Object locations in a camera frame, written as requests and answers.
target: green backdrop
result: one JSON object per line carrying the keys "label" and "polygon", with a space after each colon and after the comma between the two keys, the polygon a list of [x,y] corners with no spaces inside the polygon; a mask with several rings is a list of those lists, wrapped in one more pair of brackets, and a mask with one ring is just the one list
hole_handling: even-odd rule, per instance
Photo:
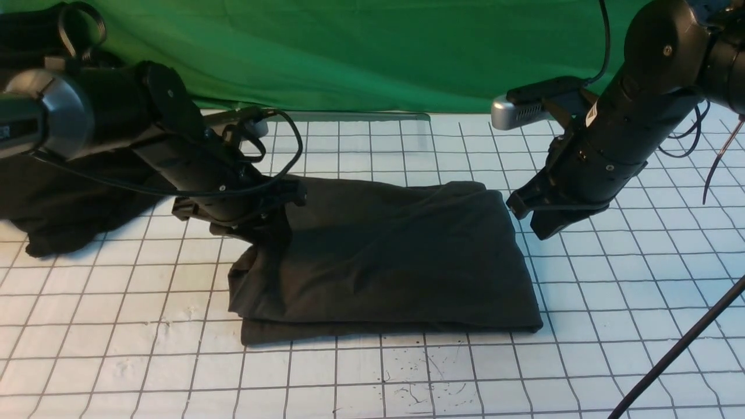
{"label": "green backdrop", "polygon": [[[647,1],[608,1],[611,73]],[[603,57],[597,0],[88,2],[107,20],[109,50],[173,66],[201,104],[486,113],[512,87],[592,76]],[[0,10],[55,3],[0,0]]]}

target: cable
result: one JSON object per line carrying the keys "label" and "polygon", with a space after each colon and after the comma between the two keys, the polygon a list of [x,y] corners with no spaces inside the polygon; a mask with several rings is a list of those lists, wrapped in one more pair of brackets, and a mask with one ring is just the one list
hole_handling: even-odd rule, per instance
{"label": "cable", "polygon": [[589,78],[585,81],[585,87],[593,84],[600,80],[608,71],[608,65],[610,63],[610,19],[608,19],[608,8],[606,7],[605,0],[598,0],[600,2],[600,12],[603,14],[603,26],[605,27],[605,38],[606,38],[606,49],[605,55],[603,56],[603,66],[600,71],[593,78]]}
{"label": "cable", "polygon": [[703,204],[706,205],[706,194],[708,193],[708,188],[711,185],[711,179],[714,177],[714,172],[717,170],[717,166],[719,166],[719,162],[722,160],[722,157],[724,157],[724,154],[727,152],[727,148],[729,148],[729,145],[732,144],[733,141],[735,141],[735,136],[738,135],[740,132],[740,129],[743,127],[743,123],[745,122],[745,116],[740,115],[740,121],[738,122],[738,126],[735,127],[735,130],[732,131],[731,134],[729,134],[729,138],[727,141],[724,142],[724,145],[719,150],[719,153],[717,153],[716,158],[714,158],[714,163],[711,164],[711,168],[708,171],[708,175],[706,176],[706,182],[703,185]]}
{"label": "cable", "polygon": [[678,136],[676,136],[676,135],[670,135],[670,136],[668,136],[669,139],[683,139],[683,138],[691,135],[691,133],[694,130],[696,130],[696,137],[694,138],[694,141],[691,144],[691,147],[685,153],[680,154],[680,155],[672,154],[672,153],[664,150],[661,145],[659,147],[657,147],[657,149],[660,151],[660,153],[663,153],[665,156],[668,156],[668,157],[673,157],[674,159],[684,159],[684,158],[690,156],[691,153],[693,153],[694,150],[696,150],[696,147],[698,147],[698,143],[701,140],[701,133],[702,133],[701,124],[703,123],[703,119],[706,118],[706,115],[708,115],[708,111],[710,109],[711,109],[711,102],[710,102],[710,100],[706,99],[706,109],[704,109],[703,112],[701,112],[701,110],[699,109],[698,105],[694,108],[694,112],[696,113],[696,121],[694,122],[694,124],[686,132],[684,132],[684,133],[682,133],[682,134],[680,134]]}
{"label": "cable", "polygon": [[285,165],[285,167],[279,173],[277,173],[274,177],[272,177],[271,180],[269,180],[266,183],[262,183],[261,185],[253,186],[253,187],[246,188],[246,189],[235,189],[232,191],[221,191],[221,192],[209,192],[209,191],[168,191],[166,189],[148,188],[146,186],[136,185],[134,183],[125,182],[123,180],[112,179],[110,177],[97,176],[96,174],[90,174],[90,173],[86,173],[81,170],[77,170],[76,168],[70,166],[69,164],[65,162],[60,162],[59,160],[53,158],[49,154],[43,153],[40,151],[33,152],[31,156],[35,157],[36,159],[40,161],[43,161],[44,163],[51,164],[52,166],[56,168],[60,168],[72,174],[85,177],[86,179],[94,180],[95,182],[103,183],[108,186],[128,189],[130,191],[147,194],[147,195],[184,196],[187,198],[228,198],[228,197],[235,197],[235,196],[241,196],[241,195],[251,195],[257,192],[261,192],[265,189],[269,189],[270,187],[276,185],[290,171],[290,169],[293,168],[293,166],[295,166],[295,163],[297,163],[297,161],[300,160],[300,156],[302,155],[302,136],[300,135],[300,131],[297,129],[297,126],[295,125],[295,122],[292,120],[292,118],[290,118],[290,116],[287,113],[282,112],[281,110],[265,110],[264,114],[267,118],[271,116],[281,116],[288,122],[288,124],[290,124],[290,127],[292,128],[292,132],[295,134],[295,138],[297,139],[297,152],[292,157],[290,162],[287,163],[287,165]]}
{"label": "cable", "polygon": [[644,393],[656,379],[683,353],[701,333],[706,330],[722,312],[730,306],[740,295],[745,292],[745,276],[732,287],[730,290],[704,314],[703,317],[677,342],[675,345],[655,364],[654,367],[629,391],[626,397],[611,412],[608,419],[619,419],[631,404]]}
{"label": "cable", "polygon": [[[87,13],[93,18],[96,26],[98,26],[98,42],[88,47],[83,55],[79,57],[77,55],[77,52],[75,51],[75,46],[72,45],[72,41],[67,35],[67,30],[65,29],[65,18],[67,17],[67,13],[70,10],[79,10],[81,12]],[[60,17],[57,20],[57,31],[60,33],[60,39],[65,45],[67,52],[70,54],[70,57],[77,58],[85,63],[88,63],[92,60],[95,50],[101,47],[101,45],[106,42],[107,38],[106,22],[104,21],[104,17],[93,6],[82,1],[72,2],[62,9]]]}

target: black fabric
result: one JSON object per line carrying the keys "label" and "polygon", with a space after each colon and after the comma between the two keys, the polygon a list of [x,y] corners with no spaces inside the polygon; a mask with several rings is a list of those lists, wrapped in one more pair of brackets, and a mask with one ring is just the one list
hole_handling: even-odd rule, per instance
{"label": "black fabric", "polygon": [[287,210],[289,246],[254,245],[229,272],[243,344],[542,327],[499,192],[475,182],[303,182],[307,206]]}
{"label": "black fabric", "polygon": [[[41,67],[44,56],[65,54],[57,30],[64,3],[46,10],[0,15],[0,88],[22,70]],[[75,45],[86,45],[85,23],[68,14],[66,28]],[[94,64],[113,66],[118,59],[100,52]],[[70,162],[106,177],[171,189],[132,151],[117,150]],[[34,257],[71,253],[96,235],[114,230],[157,204],[161,198],[105,186],[41,163],[29,156],[0,160],[0,219],[28,233],[26,252]]]}

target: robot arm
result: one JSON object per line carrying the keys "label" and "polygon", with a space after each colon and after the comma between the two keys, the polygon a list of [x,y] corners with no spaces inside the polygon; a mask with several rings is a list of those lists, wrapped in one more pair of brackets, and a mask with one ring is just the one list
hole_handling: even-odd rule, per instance
{"label": "robot arm", "polygon": [[284,173],[262,175],[239,148],[242,139],[260,144],[251,127],[277,114],[286,116],[250,108],[226,132],[233,136],[219,136],[173,69],[151,62],[82,69],[76,60],[48,58],[0,94],[0,158],[31,154],[69,169],[70,160],[128,147],[176,189],[158,195],[188,197],[177,199],[175,216],[208,221],[216,235],[285,241],[284,208],[305,203],[303,185]]}
{"label": "robot arm", "polygon": [[606,210],[705,98],[745,114],[741,3],[653,0],[632,20],[624,64],[599,97],[578,78],[559,78],[514,89],[495,103],[498,129],[551,115],[565,130],[551,143],[545,167],[508,199],[516,217],[535,212],[530,226],[547,239]]}

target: white grid paper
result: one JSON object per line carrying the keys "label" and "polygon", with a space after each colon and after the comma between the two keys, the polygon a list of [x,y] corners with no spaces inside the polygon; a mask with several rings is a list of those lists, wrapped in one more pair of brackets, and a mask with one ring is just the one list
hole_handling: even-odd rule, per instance
{"label": "white grid paper", "polygon": [[[543,311],[537,334],[372,335],[243,348],[226,273],[247,245],[170,201],[83,251],[25,255],[0,224],[0,418],[595,419],[745,273],[745,135],[703,181],[736,117],[712,107],[697,151],[656,154],[612,208],[541,242],[513,223]],[[509,192],[558,126],[489,117],[310,122],[293,173]],[[693,136],[669,140],[682,153]],[[295,140],[270,123],[276,173]],[[631,408],[631,419],[745,415],[740,299]]]}

